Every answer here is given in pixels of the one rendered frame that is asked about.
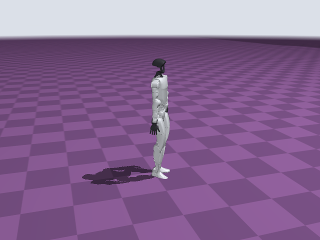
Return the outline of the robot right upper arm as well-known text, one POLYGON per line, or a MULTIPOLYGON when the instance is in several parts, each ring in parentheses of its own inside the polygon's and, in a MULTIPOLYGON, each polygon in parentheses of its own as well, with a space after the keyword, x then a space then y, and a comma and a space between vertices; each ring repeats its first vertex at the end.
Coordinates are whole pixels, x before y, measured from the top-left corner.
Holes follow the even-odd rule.
POLYGON ((152 89, 152 103, 154 101, 158 102, 158 106, 161 105, 161 101, 158 99, 159 96, 159 87, 160 87, 160 83, 159 80, 154 80, 151 82, 151 89, 152 89))

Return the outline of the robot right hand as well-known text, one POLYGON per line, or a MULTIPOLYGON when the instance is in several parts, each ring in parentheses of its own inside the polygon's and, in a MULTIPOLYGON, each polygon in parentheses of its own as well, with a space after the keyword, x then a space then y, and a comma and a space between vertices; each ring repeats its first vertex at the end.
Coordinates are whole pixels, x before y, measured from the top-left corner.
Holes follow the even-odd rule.
POLYGON ((158 126, 157 126, 158 119, 156 120, 156 123, 153 123, 153 119, 152 119, 151 123, 152 123, 152 126, 150 127, 150 134, 152 132, 152 135, 153 135, 153 131, 154 131, 154 135, 155 135, 155 131, 156 131, 156 135, 157 135, 157 129, 160 132, 160 130, 159 130, 158 126))

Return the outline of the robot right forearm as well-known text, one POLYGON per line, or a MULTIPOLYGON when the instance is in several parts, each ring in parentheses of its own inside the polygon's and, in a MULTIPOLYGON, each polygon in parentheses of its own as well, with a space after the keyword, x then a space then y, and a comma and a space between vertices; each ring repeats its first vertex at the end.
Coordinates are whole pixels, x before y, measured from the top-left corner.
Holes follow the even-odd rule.
POLYGON ((157 118, 158 118, 158 102, 155 100, 153 101, 152 104, 152 123, 157 123, 157 118))

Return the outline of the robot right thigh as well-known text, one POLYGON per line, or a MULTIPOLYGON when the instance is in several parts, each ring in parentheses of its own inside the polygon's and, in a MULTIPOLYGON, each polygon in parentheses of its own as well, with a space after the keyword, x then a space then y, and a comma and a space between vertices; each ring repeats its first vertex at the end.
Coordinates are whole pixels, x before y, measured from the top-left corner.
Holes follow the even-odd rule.
POLYGON ((160 118, 160 115, 158 115, 157 117, 157 126, 160 132, 157 129, 157 135, 156 135, 157 143, 154 146, 158 146, 160 151, 162 151, 162 148, 164 148, 164 145, 166 142, 166 128, 165 128, 163 119, 160 118))

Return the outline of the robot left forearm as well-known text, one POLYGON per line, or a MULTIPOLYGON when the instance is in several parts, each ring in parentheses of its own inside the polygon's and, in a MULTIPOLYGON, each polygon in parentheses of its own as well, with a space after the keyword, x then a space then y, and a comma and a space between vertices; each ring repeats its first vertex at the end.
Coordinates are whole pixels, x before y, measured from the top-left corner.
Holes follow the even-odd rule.
POLYGON ((167 101, 166 101, 166 103, 164 104, 164 109, 165 109, 165 111, 167 111, 167 108, 168 108, 168 96, 167 96, 167 101))

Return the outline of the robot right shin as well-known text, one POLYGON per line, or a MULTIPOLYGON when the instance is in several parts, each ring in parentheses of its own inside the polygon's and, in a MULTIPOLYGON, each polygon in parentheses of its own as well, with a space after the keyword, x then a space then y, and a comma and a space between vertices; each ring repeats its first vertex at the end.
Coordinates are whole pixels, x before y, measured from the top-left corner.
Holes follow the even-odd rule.
POLYGON ((155 162, 155 173, 160 173, 161 164, 163 160, 164 148, 160 151, 159 146, 155 145, 153 147, 153 158, 155 162))

